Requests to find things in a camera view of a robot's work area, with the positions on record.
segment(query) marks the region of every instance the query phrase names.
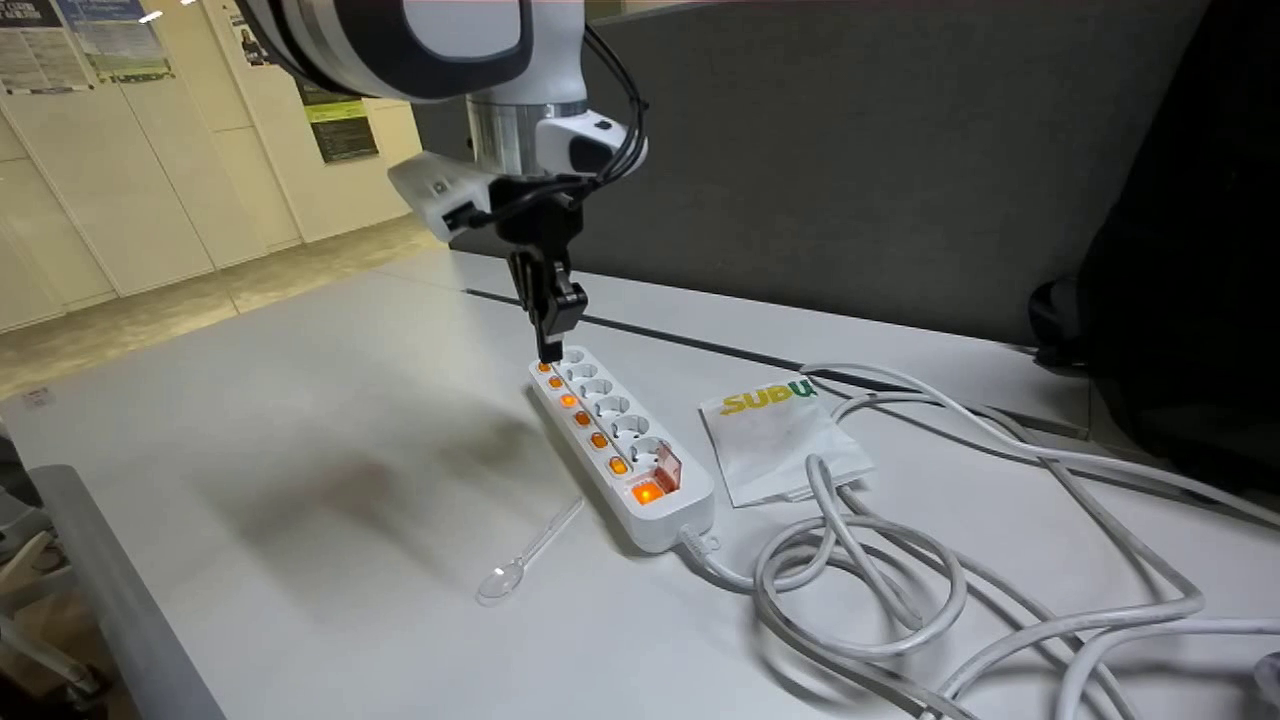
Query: white cable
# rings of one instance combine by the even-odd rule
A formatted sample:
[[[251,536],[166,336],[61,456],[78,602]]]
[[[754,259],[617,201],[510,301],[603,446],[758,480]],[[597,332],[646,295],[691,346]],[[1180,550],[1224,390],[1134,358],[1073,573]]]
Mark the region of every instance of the white cable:
[[[897,398],[862,403],[862,408],[876,408],[879,417],[891,417],[891,419],[899,419],[899,422],[915,422],[915,428],[924,428],[924,433],[933,433],[933,434],[942,434],[942,438],[975,446],[975,450],[986,450],[986,456],[999,456],[999,458],[1007,458],[1007,465],[1044,466],[1035,456],[1024,456],[1024,450],[1012,450],[1012,446],[998,446],[998,445],[986,445],[986,438],[969,438],[969,434],[960,434],[960,433],[954,433],[954,428],[924,422],[920,417],[899,417],[899,412],[891,412],[890,403],[933,403],[933,408],[942,408],[942,403],[929,398],[929,394],[897,394]],[[1143,492],[1143,495],[1180,501],[1180,502],[1196,501],[1196,502],[1222,507],[1216,501],[1204,501],[1204,495],[1191,495],[1191,492],[1180,492],[1180,488],[1168,488],[1168,482],[1158,482],[1158,480],[1143,480],[1143,475],[1119,475],[1119,473],[1102,473],[1102,466],[1073,466],[1073,475],[1098,480],[1098,482],[1117,482],[1117,488]]]
[[[1076,616],[1058,616],[1044,623],[1032,623],[1024,630],[1012,630],[998,645],[987,645],[986,653],[975,653],[972,661],[966,661],[948,683],[944,696],[960,696],[966,683],[980,681],[987,667],[998,667],[999,661],[1035,649],[1053,635],[1080,635],[1080,630],[1098,630],[1098,627],[1134,627],[1134,623],[1164,623],[1164,618],[1184,618],[1191,613],[1204,608],[1204,591],[1176,573],[1160,550],[1152,550],[1141,536],[1134,536],[1109,507],[1102,507],[1085,482],[1063,466],[1044,458],[1044,466],[1073,492],[1073,501],[1109,531],[1109,539],[1134,557],[1143,559],[1148,566],[1158,566],[1176,591],[1180,599],[1164,599],[1164,602],[1128,602],[1128,608],[1109,608],[1109,613],[1076,613]]]
[[[980,433],[987,433],[998,445],[1018,446],[1024,456],[1040,456],[1040,458],[1062,458],[1062,465],[1085,465],[1085,466],[1109,466],[1109,473],[1124,473],[1124,475],[1148,475],[1160,482],[1173,482],[1180,492],[1216,501],[1242,514],[1254,514],[1262,525],[1280,526],[1280,511],[1248,502],[1232,492],[1222,492],[1211,482],[1202,482],[1191,475],[1168,473],[1168,466],[1152,466],[1152,465],[1134,465],[1119,456],[1092,456],[1092,450],[1063,450],[1063,446],[1044,446],[1044,445],[1024,445],[1024,438],[1007,438],[1006,433],[998,433],[987,419],[980,419],[975,412],[969,412],[960,398],[954,398],[948,390],[924,383],[920,374],[897,370],[897,368],[876,368],[876,364],[862,364],[862,358],[833,358],[833,364],[805,364],[799,374],[817,374],[817,370],[833,370],[833,368],[856,368],[856,370],[874,370],[874,374],[891,374],[899,383],[913,383],[915,390],[933,394],[936,403],[954,408],[955,417],[966,417],[969,422],[975,422]]]
[[[1202,482],[1191,475],[1180,473],[1164,473],[1164,466],[1148,466],[1148,465],[1134,465],[1134,458],[1117,458],[1117,456],[1092,456],[1092,450],[1070,450],[1070,446],[1040,446],[1027,445],[1020,434],[1020,428],[1012,419],[1006,419],[999,412],[972,412],[960,398],[944,394],[942,389],[897,370],[897,368],[876,368],[876,364],[856,364],[856,358],[841,358],[841,364],[805,364],[805,374],[827,370],[827,368],[856,368],[856,370],[874,370],[874,374],[890,374],[908,383],[908,390],[874,390],[868,398],[853,398],[841,417],[853,417],[862,408],[879,408],[879,403],[942,403],[955,417],[966,417],[969,422],[975,422],[986,434],[992,434],[998,445],[1012,446],[1018,456],[1006,458],[1027,458],[1049,466],[1070,492],[1073,501],[1109,531],[1109,539],[1134,557],[1134,564],[1141,573],[1158,566],[1180,596],[1176,599],[1160,599],[1160,602],[1128,602],[1128,608],[1104,608],[1104,613],[1073,613],[1073,616],[1049,616],[1035,599],[1027,599],[1020,589],[1012,589],[1007,580],[999,580],[998,573],[980,566],[969,557],[955,557],[954,547],[936,545],[933,536],[879,518],[876,511],[862,507],[850,492],[841,492],[841,501],[850,502],[850,511],[835,507],[835,492],[833,492],[833,475],[823,466],[823,458],[809,458],[809,482],[813,482],[813,501],[821,502],[817,518],[799,518],[794,526],[785,526],[780,536],[771,536],[771,545],[762,550],[758,559],[758,577],[746,577],[728,564],[716,564],[716,557],[698,539],[684,536],[682,557],[707,577],[713,582],[724,582],[731,591],[754,591],[758,613],[765,616],[765,623],[771,630],[780,630],[797,653],[821,661],[823,667],[833,667],[835,677],[850,677],[874,692],[879,692],[885,701],[908,709],[913,716],[969,716],[955,696],[980,681],[987,667],[998,667],[999,661],[1035,649],[1049,661],[1062,661],[1049,653],[1053,639],[1063,639],[1070,649],[1076,649],[1080,657],[1073,661],[1070,683],[1062,692],[1062,720],[1073,720],[1080,709],[1080,696],[1087,696],[1104,716],[1134,716],[1117,677],[1109,667],[1102,667],[1104,653],[1119,639],[1141,639],[1141,635],[1160,635],[1180,627],[1180,635],[1188,630],[1243,630],[1243,627],[1277,627],[1280,623],[1176,623],[1191,613],[1204,608],[1202,589],[1180,577],[1164,557],[1158,557],[1141,536],[1134,536],[1117,514],[1109,514],[1087,488],[1080,482],[1080,475],[1073,475],[1076,466],[1104,466],[1104,473],[1119,473],[1119,475],[1138,475],[1160,488],[1176,488],[1188,495],[1204,495],[1211,502],[1224,502],[1248,518],[1274,525],[1280,526],[1280,511],[1248,502],[1242,495],[1229,495],[1211,482]],[[948,599],[933,613],[920,616],[915,613],[915,596],[897,589],[891,577],[885,577],[879,566],[897,566],[899,577],[904,564],[897,557],[890,557],[885,547],[862,545],[853,536],[853,526],[866,531],[879,531],[890,545],[897,545],[899,550],[915,557],[920,564],[936,566],[948,580]],[[799,627],[785,608],[780,608],[780,591],[797,591],[805,582],[813,582],[823,566],[841,566],[862,577],[874,596],[879,599],[879,608],[908,627],[908,635],[890,639],[890,645],[874,645],[874,649],[833,649],[821,635],[813,635],[809,627]],[[966,613],[966,596],[969,596],[969,573],[980,577],[986,582],[992,582],[998,591],[1006,591],[1012,602],[1020,602],[1024,613],[1032,613],[1040,623],[1027,623],[998,645],[987,645],[986,653],[975,653],[972,661],[966,661],[954,681],[944,681],[942,692],[929,692],[897,670],[885,670],[876,661],[890,657],[904,657],[915,653],[924,645],[933,645],[936,635],[944,635],[960,613]],[[1018,623],[1018,616],[1007,608],[999,608],[999,599],[986,589],[972,589],[999,618]],[[1102,670],[1102,687],[1109,692],[1113,709],[1102,705],[1098,687],[1087,683]]]
[[[1109,630],[1092,639],[1070,667],[1062,692],[1058,692],[1058,720],[1076,720],[1080,716],[1080,692],[1092,677],[1092,667],[1119,645],[1134,639],[1152,639],[1152,635],[1280,635],[1280,623],[1269,618],[1188,618],[1188,623],[1158,623],[1158,627],[1128,627],[1128,630]]]

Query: cable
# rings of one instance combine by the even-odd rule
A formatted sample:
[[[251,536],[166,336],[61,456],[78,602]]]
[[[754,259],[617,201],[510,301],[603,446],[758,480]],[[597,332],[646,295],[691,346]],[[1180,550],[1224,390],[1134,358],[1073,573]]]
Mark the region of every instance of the cable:
[[[1070,667],[1062,692],[1058,692],[1058,720],[1076,720],[1080,716],[1080,692],[1098,662],[1134,639],[1152,639],[1152,635],[1280,635],[1280,623],[1269,618],[1188,618],[1188,623],[1158,623],[1158,627],[1128,627],[1128,630],[1109,630],[1092,639]]]
[[[746,577],[728,564],[721,564],[698,536],[684,536],[682,545],[682,557],[691,564],[691,573],[707,577],[713,582],[728,589],[728,591],[750,591],[758,599],[758,613],[762,618],[780,635],[788,639],[797,653],[821,661],[827,670],[853,681],[853,683],[866,683],[890,701],[897,701],[899,709],[908,710],[944,710],[944,716],[969,716],[960,705],[954,705],[948,696],[942,692],[924,692],[908,681],[890,681],[885,667],[876,667],[874,661],[885,661],[885,657],[899,657],[899,653],[913,653],[913,649],[924,649],[929,639],[936,639],[944,627],[955,623],[960,616],[960,602],[969,596],[969,573],[980,577],[986,582],[992,582],[998,591],[1006,591],[1007,599],[1018,599],[1024,613],[1032,613],[1035,618],[1049,618],[1053,613],[1040,608],[1035,599],[1027,599],[1020,589],[1012,589],[1007,580],[999,580],[992,566],[969,559],[969,557],[955,557],[948,550],[944,545],[929,539],[924,531],[913,531],[913,526],[899,526],[899,525],[890,525],[885,514],[868,511],[866,502],[853,501],[853,488],[841,488],[841,501],[850,502],[853,514],[845,514],[841,507],[833,507],[833,475],[821,458],[809,458],[809,475],[813,475],[813,492],[821,501],[821,518],[799,518],[799,525],[788,525],[785,531],[777,531],[777,539],[769,539],[769,547],[762,550],[758,559],[758,577]],[[876,645],[876,649],[833,649],[823,645],[821,635],[813,635],[809,627],[799,627],[797,618],[788,618],[788,613],[780,608],[780,591],[797,591],[805,582],[813,582],[823,566],[841,566],[841,573],[853,573],[862,580],[874,582],[874,577],[879,577],[868,559],[853,559],[850,557],[835,557],[835,539],[841,531],[850,526],[874,526],[879,531],[890,545],[897,545],[899,550],[915,557],[920,564],[936,566],[954,589],[966,589],[966,596],[954,591],[954,599],[936,613],[936,618],[929,627],[915,623],[915,630],[908,639],[897,639],[897,645]],[[897,566],[899,559],[890,557],[885,547],[868,545],[862,547],[866,557]],[[999,618],[1007,618],[1012,627],[1020,627],[1020,618],[998,599],[998,591],[987,589],[972,589]],[[1134,716],[1134,709],[1124,705],[1124,692],[1117,683],[1113,670],[1102,670],[1102,687],[1109,692],[1109,701],[1117,705],[1117,710],[1104,710],[1104,701],[1098,692],[1087,692],[1092,709],[1102,709],[1104,716]]]
[[[904,525],[891,525],[876,511],[868,511],[853,488],[833,488],[833,475],[823,466],[823,458],[809,458],[809,482],[813,482],[813,501],[821,502],[817,518],[799,518],[788,525],[785,531],[777,531],[769,539],[769,547],[758,557],[758,573],[731,573],[728,564],[716,564],[707,557],[707,547],[691,536],[684,536],[682,557],[707,577],[721,589],[731,591],[750,591],[762,618],[788,639],[797,653],[813,657],[817,662],[823,662],[827,670],[856,681],[874,692],[879,692],[885,701],[899,705],[913,716],[969,716],[955,701],[969,683],[975,683],[980,677],[987,677],[999,661],[1018,657],[1018,653],[1040,653],[1058,662],[1063,662],[1063,657],[1053,653],[1053,645],[1070,645],[1076,653],[1076,661],[1070,662],[1070,681],[1062,687],[1062,720],[1073,720],[1080,701],[1087,696],[1092,709],[1102,709],[1104,716],[1138,716],[1134,705],[1124,701],[1119,681],[1102,662],[1104,653],[1113,645],[1124,639],[1141,639],[1141,635],[1188,635],[1188,630],[1280,630],[1280,623],[1269,618],[1216,618],[1216,623],[1191,623],[1188,616],[1204,608],[1204,591],[1176,573],[1160,550],[1152,550],[1141,536],[1134,536],[1102,501],[1087,495],[1085,480],[1076,475],[1080,466],[1104,466],[1104,473],[1124,473],[1124,475],[1141,475],[1143,482],[1160,482],[1160,488],[1176,488],[1188,495],[1204,495],[1216,501],[1248,518],[1274,525],[1280,526],[1280,514],[1235,501],[1229,492],[1216,492],[1202,480],[1188,480],[1180,473],[1164,473],[1164,466],[1143,466],[1143,465],[1128,465],[1128,458],[1113,458],[1113,456],[1087,456],[1087,450],[1070,450],[1070,446],[1040,446],[1027,445],[1020,422],[1006,412],[987,412],[987,408],[966,408],[960,398],[944,394],[942,389],[908,374],[908,370],[891,370],[891,368],[874,368],[874,364],[805,364],[799,370],[809,370],[817,381],[817,370],[827,368],[856,368],[856,370],[874,370],[874,374],[890,374],[899,389],[891,390],[868,390],[868,398],[853,398],[841,408],[841,419],[866,408],[885,412],[885,403],[942,403],[955,417],[966,417],[969,422],[975,422],[987,438],[998,438],[999,446],[987,445],[972,445],[980,450],[1006,456],[1006,458],[1020,458],[1020,465],[1040,465],[1044,473],[1053,473],[1063,492],[1102,525],[1102,531],[1134,559],[1138,573],[1148,577],[1152,591],[1160,596],[1158,602],[1124,602],[1124,608],[1104,608],[1104,613],[1073,613],[1073,616],[1053,616],[1044,613],[1035,599],[1027,599],[1018,582],[999,580],[998,573],[987,573],[986,564],[955,557],[954,547],[936,545],[924,531],[913,531]],[[876,531],[885,536],[891,547],[899,547],[904,557],[936,566],[948,580],[948,599],[933,613],[920,613],[920,591],[904,591],[891,577],[885,577],[879,566],[897,566],[899,577],[904,564],[897,557],[890,557],[885,547],[862,545],[853,531]],[[833,649],[823,645],[817,630],[809,630],[805,623],[797,623],[780,596],[797,591],[805,582],[813,582],[823,566],[841,566],[850,577],[862,577],[874,596],[879,599],[879,608],[908,630],[897,635],[890,645],[874,645],[874,649]],[[879,661],[890,657],[904,657],[915,653],[924,645],[933,645],[936,635],[944,635],[960,613],[966,613],[966,596],[986,599],[999,618],[1007,618],[1018,630],[980,649],[975,657],[969,657],[944,683],[942,692],[920,687],[897,670],[885,670]],[[1024,608],[1027,616],[1035,616],[1035,623],[1020,623],[998,596],[1012,599],[1018,608]]]
[[[646,100],[637,76],[630,72],[630,62],[608,48],[608,38],[597,29],[589,29],[589,48],[597,51],[597,60],[608,68],[608,76],[625,86],[625,95],[633,102],[633,128],[625,134],[625,148],[599,168],[599,185],[617,185],[646,154],[646,142],[649,142],[649,128],[646,128],[649,100]]]
[[[1063,446],[1044,446],[1044,445],[1024,445],[1024,438],[1007,438],[1006,433],[998,433],[987,419],[980,419],[975,412],[969,412],[960,398],[954,398],[948,390],[908,374],[908,370],[897,370],[897,368],[876,368],[876,364],[862,364],[862,358],[835,358],[835,364],[805,364],[799,370],[805,374],[817,374],[817,370],[827,370],[827,368],[856,368],[856,370],[874,370],[874,374],[891,374],[924,394],[933,394],[936,403],[954,408],[955,417],[966,417],[972,428],[987,433],[998,445],[1006,446],[1018,446],[1024,456],[1040,456],[1040,458],[1062,458],[1070,466],[1085,465],[1085,466],[1109,466],[1109,473],[1124,473],[1124,475],[1143,475],[1143,480],[1158,480],[1158,482],[1168,482],[1168,488],[1180,488],[1180,492],[1191,492],[1191,495],[1204,495],[1204,501],[1216,501],[1248,518],[1262,518],[1262,525],[1274,525],[1280,526],[1280,511],[1264,507],[1264,502],[1248,502],[1232,492],[1222,492],[1211,482],[1202,482],[1191,475],[1180,475],[1180,473],[1168,473],[1168,466],[1152,466],[1152,465],[1134,465],[1134,458],[1117,458],[1117,456],[1092,456],[1092,450],[1063,450]]]
[[[603,185],[617,185],[625,178],[641,161],[646,161],[646,148],[649,148],[649,128],[646,128],[646,115],[649,115],[649,100],[637,84],[637,76],[630,72],[630,62],[608,48],[608,38],[597,32],[597,29],[585,29],[585,42],[593,48],[593,57],[608,68],[608,76],[625,86],[630,102],[633,102],[633,124],[630,124],[630,134],[625,142],[608,154],[608,162],[593,175],[551,175],[545,187],[520,194],[518,205],[510,209],[497,209],[487,217],[487,222],[504,222],[551,194],[574,194],[574,201],[589,201],[597,187]]]
[[[1058,618],[1020,627],[1020,630],[987,645],[986,653],[975,653],[969,662],[960,662],[944,681],[944,696],[960,696],[972,681],[980,681],[999,661],[1007,661],[1007,657],[1018,657],[1024,649],[1035,649],[1035,645],[1044,645],[1053,635],[1080,635],[1080,630],[1128,627],[1128,623],[1164,623],[1164,618],[1184,618],[1184,616],[1204,608],[1204,591],[1184,573],[1176,573],[1160,550],[1152,550],[1141,536],[1134,536],[1109,507],[1102,507],[1063,465],[1044,458],[1044,466],[1073,492],[1073,501],[1109,531],[1109,539],[1124,557],[1134,557],[1138,564],[1141,559],[1152,564],[1180,591],[1180,599],[1128,602],[1128,608],[1104,608],[1104,613],[1073,613],[1073,616],[1058,616]]]
[[[920,383],[915,381],[915,389],[924,389],[929,394],[929,403],[944,403],[944,408],[955,408],[955,398],[948,398],[944,390],[936,390],[936,389],[929,389],[929,383]],[[913,403],[913,394],[904,394],[904,390],[897,390],[897,394],[868,394],[868,398],[853,398],[841,417],[850,417],[850,412],[856,412],[856,408],[876,408],[876,403]],[[1180,589],[1184,596],[1180,599],[1173,599],[1173,602],[1143,602],[1143,608],[1113,608],[1113,613],[1080,613],[1080,616],[1058,616],[1058,618],[1044,618],[1044,623],[1035,623],[1035,627],[1024,627],[1024,630],[1012,630],[1012,635],[1006,635],[999,645],[992,645],[992,649],[986,649],[986,653],[975,653],[969,662],[960,662],[960,670],[944,683],[944,696],[960,696],[966,692],[966,683],[972,683],[972,681],[980,681],[992,662],[999,662],[1006,657],[1012,657],[1012,653],[1020,653],[1020,649],[1035,649],[1035,645],[1044,645],[1044,639],[1053,639],[1053,635],[1076,635],[1076,630],[1087,630],[1087,627],[1104,627],[1109,635],[1143,635],[1143,630],[1164,630],[1164,627],[1173,627],[1168,618],[1184,618],[1184,616],[1191,616],[1191,613],[1202,613],[1204,608],[1204,591],[1188,580],[1188,577],[1180,577],[1160,550],[1152,550],[1141,536],[1134,536],[1113,511],[1104,511],[1092,495],[1087,495],[1087,488],[1073,475],[1073,466],[1063,466],[1062,458],[1044,458],[1049,450],[1044,446],[1035,446],[1035,445],[1024,445],[1024,434],[1020,434],[1020,428],[1007,419],[1007,417],[999,417],[999,412],[972,412],[969,419],[987,419],[987,422],[980,422],[992,438],[999,438],[999,445],[1012,445],[1012,446],[1032,446],[1035,450],[1035,465],[1044,465],[1070,492],[1073,492],[1073,501],[1109,531],[1109,539],[1124,550],[1124,557],[1134,557],[1134,564],[1138,566],[1158,566],[1173,589]],[[1098,661],[1087,662],[1087,670],[1085,670],[1085,681],[1080,681],[1080,687],[1076,683],[1063,683],[1063,696],[1070,696],[1070,710],[1062,709],[1062,720],[1070,720],[1070,716],[1076,716],[1076,705],[1080,705],[1080,692],[1085,692],[1085,683],[1087,683],[1087,677],[1092,677],[1092,667],[1098,667]]]
[[[1040,458],[1027,458],[1027,456],[1020,456],[1020,450],[1012,450],[1012,446],[980,445],[980,438],[972,438],[972,434],[960,434],[960,433],[924,422],[924,419],[915,419],[915,417],[891,412],[890,403],[908,403],[908,398],[879,398],[879,403],[868,403],[868,408],[879,412],[879,417],[891,417],[891,419],[899,419],[899,422],[913,422],[913,428],[920,428],[920,433],[933,433],[933,434],[942,434],[942,438],[966,445],[966,446],[972,446],[972,450],[999,456],[999,458],[1007,458],[1007,465],[1040,466]],[[1164,501],[1180,501],[1180,502],[1191,502],[1191,501],[1196,501],[1196,502],[1211,502],[1211,507],[1216,507],[1216,501],[1188,495],[1188,492],[1180,492],[1180,488],[1168,488],[1168,482],[1158,482],[1158,480],[1141,480],[1141,475],[1109,475],[1109,473],[1085,473],[1085,466],[1073,466],[1073,475],[1098,480],[1098,482],[1117,482],[1117,488],[1143,492],[1143,495],[1164,495]]]
[[[805,465],[805,473],[809,473],[809,488],[821,502],[821,514],[777,531],[769,539],[769,547],[762,550],[754,577],[716,564],[698,536],[684,536],[682,557],[713,582],[731,589],[731,591],[750,591],[762,618],[780,639],[788,639],[797,653],[821,661],[827,670],[879,692],[885,701],[899,705],[913,716],[944,710],[944,716],[966,720],[969,710],[960,705],[954,705],[936,692],[924,692],[924,687],[899,681],[897,670],[876,667],[876,661],[924,649],[960,618],[966,599],[969,599],[969,582],[966,582],[966,566],[960,566],[955,550],[948,550],[942,539],[933,539],[915,526],[904,526],[904,525],[891,525],[879,514],[841,511],[841,502],[833,495],[833,473],[823,458],[813,456]],[[897,545],[913,545],[920,557],[936,557],[936,564],[948,580],[948,596],[933,613],[920,613],[920,602],[913,602],[913,596],[879,573],[885,564],[899,566],[899,559],[890,557],[885,547],[862,545],[853,536],[853,526],[891,536]],[[817,630],[797,623],[785,613],[780,596],[813,582],[817,577],[823,577],[823,566],[841,566],[850,577],[862,577],[874,589],[874,596],[890,608],[890,616],[904,627],[904,635],[885,639],[885,645],[866,645],[866,649],[833,649]]]

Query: white power strip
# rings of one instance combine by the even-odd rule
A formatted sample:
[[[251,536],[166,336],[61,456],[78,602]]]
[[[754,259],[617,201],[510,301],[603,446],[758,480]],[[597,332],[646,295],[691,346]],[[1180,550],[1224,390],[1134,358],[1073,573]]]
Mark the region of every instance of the white power strip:
[[[528,374],[641,550],[667,550],[684,531],[713,526],[713,475],[593,352],[566,346],[559,364],[532,364]]]

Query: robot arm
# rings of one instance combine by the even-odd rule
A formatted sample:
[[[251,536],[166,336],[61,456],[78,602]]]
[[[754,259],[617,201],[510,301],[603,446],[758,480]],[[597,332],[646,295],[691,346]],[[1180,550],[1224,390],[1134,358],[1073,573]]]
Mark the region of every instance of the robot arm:
[[[617,68],[585,29],[585,0],[240,0],[244,20],[287,72],[413,102],[469,100],[474,161],[416,154],[392,168],[402,194],[453,241],[497,222],[538,327],[541,358],[559,358],[589,295],[569,280],[585,194],[646,161],[637,128],[589,108],[579,48]]]

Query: white table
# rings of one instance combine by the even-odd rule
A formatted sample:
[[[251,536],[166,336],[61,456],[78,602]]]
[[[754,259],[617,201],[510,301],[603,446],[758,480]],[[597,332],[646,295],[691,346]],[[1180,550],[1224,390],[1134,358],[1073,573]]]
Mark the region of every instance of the white table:
[[[1092,422],[1087,389],[1018,346],[823,311],[585,274],[603,321],[794,358],[866,357],[966,398]],[[532,332],[501,259],[433,252],[251,311],[6,403],[143,716],[899,716],[835,692],[754,630],[739,596],[676,557],[633,557],[589,511],[501,608],[474,599],[579,495],[524,394]],[[585,325],[603,364],[707,465],[698,403],[777,368]],[[850,422],[879,473],[868,502],[1020,580],[1058,613],[1143,599],[1143,582],[1032,466],[891,419]],[[1211,616],[1280,618],[1274,531],[1119,488],[1102,495],[1211,596]],[[721,514],[746,559],[805,507]],[[876,630],[862,589],[799,613]],[[999,635],[980,608],[908,670],[942,677]],[[1208,667],[1134,681],[1152,716],[1229,716],[1269,645],[1164,639],[1134,661]],[[1027,667],[969,696],[1040,716]]]

